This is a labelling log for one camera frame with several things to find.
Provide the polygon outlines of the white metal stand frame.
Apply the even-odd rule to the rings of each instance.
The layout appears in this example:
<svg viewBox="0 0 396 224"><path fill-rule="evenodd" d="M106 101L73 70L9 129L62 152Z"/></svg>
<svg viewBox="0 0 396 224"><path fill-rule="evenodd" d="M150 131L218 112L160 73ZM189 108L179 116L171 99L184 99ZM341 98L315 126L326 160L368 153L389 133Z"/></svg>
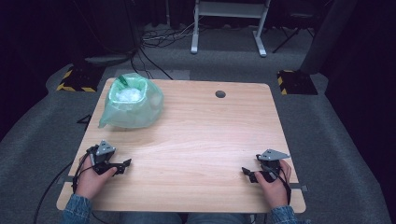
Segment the white metal stand frame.
<svg viewBox="0 0 396 224"><path fill-rule="evenodd" d="M267 52L262 43L262 29L267 17L267 13L272 0L263 0L259 4L251 3L228 3L228 2L208 2L206 0L195 0L193 10L193 33L191 39L191 53L198 52L199 43L199 19L203 16L209 17L230 17L259 19L258 29L253 31L253 37L261 57L266 57Z"/></svg>

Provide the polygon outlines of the black yellow striped base plate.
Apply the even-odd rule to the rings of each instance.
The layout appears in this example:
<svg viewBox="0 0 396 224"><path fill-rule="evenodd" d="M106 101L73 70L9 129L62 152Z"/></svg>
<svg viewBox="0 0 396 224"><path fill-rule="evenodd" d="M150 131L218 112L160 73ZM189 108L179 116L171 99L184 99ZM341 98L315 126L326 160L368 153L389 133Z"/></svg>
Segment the black yellow striped base plate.
<svg viewBox="0 0 396 224"><path fill-rule="evenodd" d="M317 95L317 89L309 75L300 70L281 70L276 74L280 91L283 95L303 94Z"/></svg>
<svg viewBox="0 0 396 224"><path fill-rule="evenodd" d="M105 70L99 66L89 66L85 69L71 66L64 74L57 91L96 92Z"/></svg>

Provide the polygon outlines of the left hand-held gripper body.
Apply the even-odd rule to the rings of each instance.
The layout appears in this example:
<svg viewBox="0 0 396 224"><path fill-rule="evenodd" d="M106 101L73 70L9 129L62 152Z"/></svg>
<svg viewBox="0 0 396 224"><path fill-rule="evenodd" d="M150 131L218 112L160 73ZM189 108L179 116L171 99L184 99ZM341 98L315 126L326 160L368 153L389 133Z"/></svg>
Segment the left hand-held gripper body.
<svg viewBox="0 0 396 224"><path fill-rule="evenodd" d="M97 174L102 175L110 168L117 167L116 163L109 162L115 151L116 149L105 140L87 150L92 168Z"/></svg>

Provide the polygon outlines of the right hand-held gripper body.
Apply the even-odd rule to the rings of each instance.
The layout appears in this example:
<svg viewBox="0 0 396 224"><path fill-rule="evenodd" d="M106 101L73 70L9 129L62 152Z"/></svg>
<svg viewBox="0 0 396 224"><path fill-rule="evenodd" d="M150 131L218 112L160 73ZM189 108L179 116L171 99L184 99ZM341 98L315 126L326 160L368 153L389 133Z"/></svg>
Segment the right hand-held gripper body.
<svg viewBox="0 0 396 224"><path fill-rule="evenodd" d="M289 157L289 154L271 148L265 150L262 154L257 154L256 158L261 164L264 179L269 183L274 182L279 177L280 161Z"/></svg>

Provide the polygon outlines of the grey flat stand base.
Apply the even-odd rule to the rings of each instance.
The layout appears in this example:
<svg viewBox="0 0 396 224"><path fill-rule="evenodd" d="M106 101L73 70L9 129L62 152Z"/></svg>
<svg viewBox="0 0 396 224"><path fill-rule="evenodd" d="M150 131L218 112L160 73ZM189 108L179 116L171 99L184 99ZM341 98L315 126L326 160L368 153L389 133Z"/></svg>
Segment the grey flat stand base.
<svg viewBox="0 0 396 224"><path fill-rule="evenodd" d="M133 54L110 54L97 57L85 58L84 61L96 67L109 67L129 62L134 57Z"/></svg>

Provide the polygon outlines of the black tripod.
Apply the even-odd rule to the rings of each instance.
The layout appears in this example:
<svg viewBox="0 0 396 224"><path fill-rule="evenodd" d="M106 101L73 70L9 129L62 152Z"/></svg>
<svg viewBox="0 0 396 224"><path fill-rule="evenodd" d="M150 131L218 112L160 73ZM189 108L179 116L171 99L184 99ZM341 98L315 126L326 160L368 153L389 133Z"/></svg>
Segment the black tripod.
<svg viewBox="0 0 396 224"><path fill-rule="evenodd" d="M293 39L295 36L297 36L303 28L286 28L286 27L280 27L279 30L282 32L282 34L286 37L274 50L273 53L277 53L282 47L284 47L291 39Z"/></svg>

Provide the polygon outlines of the person's left hand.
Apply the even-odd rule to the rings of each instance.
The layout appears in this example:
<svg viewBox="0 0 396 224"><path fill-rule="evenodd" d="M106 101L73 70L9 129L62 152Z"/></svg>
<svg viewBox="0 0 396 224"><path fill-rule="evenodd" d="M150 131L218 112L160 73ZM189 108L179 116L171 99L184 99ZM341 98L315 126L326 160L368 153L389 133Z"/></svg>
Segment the person's left hand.
<svg viewBox="0 0 396 224"><path fill-rule="evenodd" d="M81 168L83 172L79 175L76 194L86 199L93 199L103 188L108 179L110 179L118 169L110 168L105 173L99 175L92 168L90 159L86 159Z"/></svg>

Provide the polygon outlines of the black bracket under table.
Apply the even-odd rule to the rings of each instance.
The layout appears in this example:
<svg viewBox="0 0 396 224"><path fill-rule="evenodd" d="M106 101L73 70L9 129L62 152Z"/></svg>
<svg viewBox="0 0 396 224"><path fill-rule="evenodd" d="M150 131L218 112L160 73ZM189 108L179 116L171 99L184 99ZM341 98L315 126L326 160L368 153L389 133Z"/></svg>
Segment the black bracket under table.
<svg viewBox="0 0 396 224"><path fill-rule="evenodd" d="M84 125L84 130L87 130L88 126L89 126L89 124L91 122L91 119L92 119L92 116L91 115L87 115L87 116L79 119L77 121L77 124L83 124Z"/></svg>

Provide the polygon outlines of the person's right hand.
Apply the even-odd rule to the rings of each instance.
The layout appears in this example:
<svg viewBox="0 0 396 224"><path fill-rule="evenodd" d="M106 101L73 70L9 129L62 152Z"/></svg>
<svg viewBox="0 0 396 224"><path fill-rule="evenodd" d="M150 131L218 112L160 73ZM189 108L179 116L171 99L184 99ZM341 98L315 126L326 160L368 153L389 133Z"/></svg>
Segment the person's right hand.
<svg viewBox="0 0 396 224"><path fill-rule="evenodd" d="M279 173L281 178L278 178L272 183L267 182L260 172L255 173L258 183L262 188L264 200L271 209L289 204L287 190L282 180L289 184L291 168L284 160L280 161L280 167L282 169Z"/></svg>

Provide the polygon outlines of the grey slanted pole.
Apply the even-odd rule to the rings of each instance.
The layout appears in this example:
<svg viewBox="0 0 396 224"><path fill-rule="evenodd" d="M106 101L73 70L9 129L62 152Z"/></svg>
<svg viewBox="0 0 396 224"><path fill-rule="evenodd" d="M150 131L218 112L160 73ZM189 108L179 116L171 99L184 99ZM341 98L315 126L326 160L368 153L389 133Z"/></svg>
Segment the grey slanted pole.
<svg viewBox="0 0 396 224"><path fill-rule="evenodd" d="M358 0L334 0L300 66L307 75L319 72L343 32Z"/></svg>

